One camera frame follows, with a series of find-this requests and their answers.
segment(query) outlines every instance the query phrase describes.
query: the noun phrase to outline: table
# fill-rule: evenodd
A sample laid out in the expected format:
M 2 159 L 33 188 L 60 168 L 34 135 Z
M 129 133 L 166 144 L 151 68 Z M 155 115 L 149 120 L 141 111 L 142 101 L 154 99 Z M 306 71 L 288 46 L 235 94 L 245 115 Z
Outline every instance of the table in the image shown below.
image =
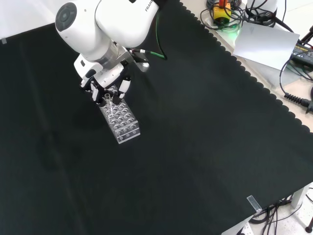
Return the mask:
M 190 10 L 195 16 L 200 19 L 200 12 L 206 8 L 206 4 L 204 0 L 180 0 L 184 6 L 187 7 L 188 10 Z M 306 1 L 302 2 L 302 5 L 309 4 L 312 1 Z M 288 2 L 287 9 L 296 9 L 302 5 L 294 5 L 294 2 Z M 277 17 L 282 19 L 283 11 L 282 8 L 284 7 L 284 4 L 282 1 L 279 1 L 278 4 L 278 13 Z M 313 6 L 310 6 L 306 9 L 307 12 L 311 10 Z M 289 25 L 292 29 L 294 29 L 295 33 L 300 34 L 300 38 L 304 37 L 308 29 L 311 27 L 312 21 L 306 21 L 306 23 L 303 24 L 297 24 L 302 22 L 301 19 L 299 21 L 295 20 L 297 17 L 295 17 L 295 14 L 298 14 L 298 17 L 300 18 L 300 15 L 306 16 L 306 13 L 303 12 L 303 9 L 301 11 L 296 10 L 296 12 L 293 12 L 293 14 L 286 13 L 286 20 L 285 23 Z M 236 34 L 237 33 L 224 33 L 224 32 L 216 32 L 214 30 L 210 30 L 213 35 L 218 38 L 219 42 L 221 42 L 222 46 L 226 48 L 226 50 L 233 52 L 235 47 L 235 40 L 236 40 Z M 273 68 L 270 68 L 268 66 L 247 60 L 245 58 L 237 57 L 237 59 L 242 62 L 242 64 L 245 66 L 247 71 L 249 71 L 251 74 L 253 74 L 259 81 L 263 83 L 263 85 L 270 89 L 271 93 L 275 94 L 278 99 L 282 100 L 284 105 L 286 105 L 291 112 L 293 112 L 298 119 L 302 121 L 302 123 L 306 126 L 308 126 L 313 132 L 313 115 L 305 115 L 305 109 L 302 107 L 299 107 L 295 105 L 292 102 L 289 102 L 288 100 L 284 99 L 284 94 L 281 92 L 280 88 L 278 87 L 278 79 L 279 79 L 279 71 Z M 295 94 L 296 96 L 300 97 L 310 97 L 311 92 L 311 84 L 308 83 L 305 79 L 301 78 L 300 76 L 290 72 L 285 71 L 283 73 L 284 79 L 287 80 L 287 86 L 286 89 L 291 94 Z M 304 188 L 300 189 L 299 191 L 295 192 L 293 196 L 292 201 L 292 207 L 296 210 L 300 207 L 303 198 L 305 197 L 305 194 L 307 193 L 309 189 L 309 185 L 305 186 Z M 239 223 L 238 225 L 232 227 L 231 229 L 225 231 L 223 235 L 234 235 L 236 234 L 250 219 L 249 217 L 243 222 Z
M 286 149 L 262 147 L 270 144 L 262 136 L 273 138 L 266 131 L 267 125 L 279 128 L 283 137 L 288 133 L 282 123 L 270 119 L 271 113 L 255 116 L 254 112 L 279 112 L 281 120 L 290 124 L 289 131 L 299 136 L 306 133 L 305 129 L 247 73 L 234 66 L 234 58 L 224 55 L 213 38 L 199 31 L 201 26 L 190 22 L 189 14 L 179 10 L 173 15 L 172 10 L 167 9 L 166 19 L 160 18 L 160 37 L 171 35 L 162 41 L 169 61 L 151 58 L 151 70 L 147 75 L 137 74 L 127 96 L 142 135 L 125 145 L 117 145 L 97 107 L 72 86 L 79 81 L 72 67 L 77 54 L 62 42 L 53 26 L 8 39 L 7 45 L 0 47 L 5 55 L 0 63 L 2 76 L 6 78 L 1 79 L 1 86 L 14 91 L 3 89 L 0 93 L 4 111 L 0 117 L 5 123 L 0 131 L 0 201 L 6 203 L 1 204 L 0 216 L 5 221 L 1 227 L 4 234 L 13 234 L 14 229 L 23 230 L 23 234 L 33 234 L 35 229 L 41 233 L 49 230 L 51 234 L 71 234 L 72 229 L 81 234 L 103 234 L 105 229 L 116 232 L 113 229 L 121 224 L 128 230 L 124 233 L 145 230 L 183 234 L 203 230 L 217 234 L 223 226 L 244 219 L 238 215 L 248 217 L 254 213 L 247 196 L 257 195 L 263 207 L 279 197 L 281 192 L 275 192 L 274 198 L 262 191 L 268 186 L 265 180 L 259 180 L 258 185 L 250 183 L 248 176 L 266 176 L 260 165 L 271 161 L 279 169 L 277 174 L 270 170 L 273 166 L 268 166 L 273 178 L 289 175 L 291 166 L 301 167 L 288 185 L 293 190 L 299 188 L 296 179 L 308 172 L 311 175 L 310 159 L 300 158 L 307 152 L 301 143 L 293 148 L 293 142 L 282 142 L 278 132 L 275 141 Z M 188 24 L 189 33 L 185 25 L 180 25 L 182 22 Z M 174 34 L 169 25 L 177 26 Z M 154 36 L 149 38 L 145 46 L 156 49 Z M 201 44 L 204 53 L 197 50 L 197 57 L 193 57 L 190 40 Z M 182 49 L 185 43 L 190 47 Z M 229 80 L 230 71 L 220 74 L 210 70 L 218 63 L 216 58 L 206 56 L 208 51 L 220 52 L 220 60 L 232 62 L 240 75 L 238 83 Z M 199 56 L 209 63 L 197 61 Z M 190 86 L 186 76 L 193 78 L 195 85 Z M 258 99 L 252 103 L 243 99 L 234 85 L 243 94 L 264 97 L 268 106 L 262 106 Z M 223 94 L 219 97 L 222 104 L 240 101 L 237 107 L 242 113 L 234 105 L 226 109 L 217 102 L 216 91 Z M 188 99 L 181 100 L 185 94 Z M 69 95 L 75 97 L 75 102 L 67 103 L 65 97 Z M 200 111 L 210 125 L 195 120 L 194 114 Z M 251 119 L 258 125 L 248 122 Z M 250 125 L 245 127 L 242 120 Z M 271 158 L 273 153 L 290 151 L 300 159 L 291 158 L 281 165 L 281 155 Z M 289 189 L 284 188 L 284 194 L 288 193 Z

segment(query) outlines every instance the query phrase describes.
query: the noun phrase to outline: table leg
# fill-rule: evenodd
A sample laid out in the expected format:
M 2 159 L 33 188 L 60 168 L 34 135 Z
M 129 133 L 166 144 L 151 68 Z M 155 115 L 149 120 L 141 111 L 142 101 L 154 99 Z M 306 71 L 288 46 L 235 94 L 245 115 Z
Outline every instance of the table leg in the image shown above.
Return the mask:
M 305 197 L 305 194 L 307 194 L 309 190 L 309 187 L 310 185 L 306 185 L 304 188 L 298 190 L 297 192 L 293 194 L 292 202 L 291 202 L 292 208 L 298 209 L 301 206 L 303 199 Z
M 249 222 L 249 220 L 252 217 L 253 215 L 245 219 L 244 221 L 240 222 L 239 224 L 235 225 L 234 227 L 228 229 L 227 231 L 222 233 L 222 235 L 236 235 L 240 231 L 240 229 L 242 229 L 247 224 L 247 222 Z
M 305 228 L 305 231 L 310 234 L 313 230 L 312 228 L 313 228 L 313 218 L 310 222 L 310 225 Z

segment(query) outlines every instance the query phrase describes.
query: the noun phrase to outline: white paper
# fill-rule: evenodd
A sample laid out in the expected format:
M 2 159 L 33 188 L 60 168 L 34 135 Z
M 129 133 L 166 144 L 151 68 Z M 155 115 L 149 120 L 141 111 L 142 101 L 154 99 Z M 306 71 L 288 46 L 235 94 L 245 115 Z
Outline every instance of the white paper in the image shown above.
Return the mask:
M 244 22 L 234 55 L 281 70 L 289 60 L 299 34 Z

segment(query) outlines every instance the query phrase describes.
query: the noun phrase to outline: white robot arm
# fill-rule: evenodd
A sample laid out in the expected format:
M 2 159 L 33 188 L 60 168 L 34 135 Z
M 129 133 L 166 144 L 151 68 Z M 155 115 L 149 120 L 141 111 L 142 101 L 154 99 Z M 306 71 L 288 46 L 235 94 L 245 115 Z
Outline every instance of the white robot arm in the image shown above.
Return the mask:
M 106 89 L 120 80 L 134 59 L 126 47 L 137 47 L 147 37 L 159 6 L 152 0 L 76 0 L 63 5 L 56 16 L 62 39 L 80 53 L 74 66 L 81 87 L 101 103 Z M 138 64 L 142 71 L 149 65 Z M 122 78 L 119 101 L 130 78 Z

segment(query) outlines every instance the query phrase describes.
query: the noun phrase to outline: black fabric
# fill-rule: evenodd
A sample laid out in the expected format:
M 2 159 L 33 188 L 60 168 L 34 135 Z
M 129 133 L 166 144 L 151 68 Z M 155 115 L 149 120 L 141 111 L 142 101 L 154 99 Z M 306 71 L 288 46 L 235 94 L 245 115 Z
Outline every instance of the black fabric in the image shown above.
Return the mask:
M 141 136 L 121 145 L 53 25 L 0 45 L 1 234 L 218 235 L 255 213 L 248 196 L 313 181 L 308 128 L 177 0 L 159 37 L 168 61 L 132 67 Z

